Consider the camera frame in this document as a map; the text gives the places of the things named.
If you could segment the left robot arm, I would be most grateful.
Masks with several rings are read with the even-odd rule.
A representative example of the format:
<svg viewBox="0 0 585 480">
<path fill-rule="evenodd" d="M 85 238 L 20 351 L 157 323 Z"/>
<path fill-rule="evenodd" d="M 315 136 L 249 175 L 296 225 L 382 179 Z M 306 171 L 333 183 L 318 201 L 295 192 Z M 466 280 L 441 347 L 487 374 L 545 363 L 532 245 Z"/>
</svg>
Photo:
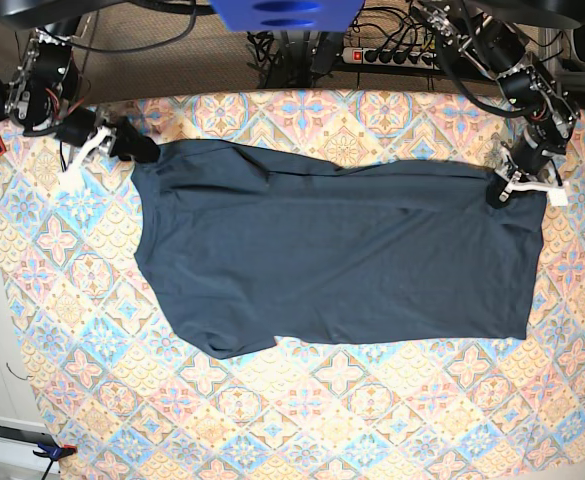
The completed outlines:
<svg viewBox="0 0 585 480">
<path fill-rule="evenodd" d="M 581 113 L 544 62 L 526 49 L 525 35 L 487 13 L 471 17 L 462 1 L 418 1 L 410 13 L 434 36 L 436 62 L 470 103 L 504 119 L 525 121 L 514 144 L 500 147 L 488 203 L 502 208 L 511 198 L 535 191 L 545 193 L 555 207 L 567 206 L 567 183 L 556 162 L 565 157 Z M 452 68 L 458 59 L 493 81 L 510 108 L 474 96 Z"/>
</svg>

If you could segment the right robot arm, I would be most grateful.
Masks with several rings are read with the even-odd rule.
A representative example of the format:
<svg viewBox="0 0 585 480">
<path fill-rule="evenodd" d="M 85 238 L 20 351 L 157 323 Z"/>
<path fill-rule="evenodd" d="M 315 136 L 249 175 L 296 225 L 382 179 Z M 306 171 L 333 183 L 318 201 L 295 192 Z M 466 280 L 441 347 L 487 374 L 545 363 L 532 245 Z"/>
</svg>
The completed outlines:
<svg viewBox="0 0 585 480">
<path fill-rule="evenodd" d="M 83 105 L 84 76 L 70 45 L 83 17 L 111 1 L 0 1 L 0 23 L 31 32 L 13 79 L 0 97 L 4 114 L 28 138 L 52 136 L 77 147 L 74 164 L 96 150 L 122 161 L 154 163 L 160 148 L 126 117 Z"/>
</svg>

